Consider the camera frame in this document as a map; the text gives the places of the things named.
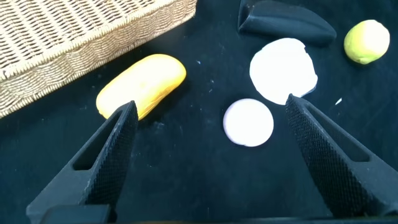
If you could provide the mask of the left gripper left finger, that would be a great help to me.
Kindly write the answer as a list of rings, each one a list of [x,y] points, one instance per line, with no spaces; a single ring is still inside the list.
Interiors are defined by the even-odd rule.
[[[27,206],[31,220],[114,220],[131,160],[138,115],[119,107]]]

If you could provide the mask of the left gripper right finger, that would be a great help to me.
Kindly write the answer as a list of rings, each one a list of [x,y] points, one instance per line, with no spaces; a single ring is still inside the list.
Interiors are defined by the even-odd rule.
[[[336,217],[397,215],[397,171],[307,100],[289,95],[288,123]]]

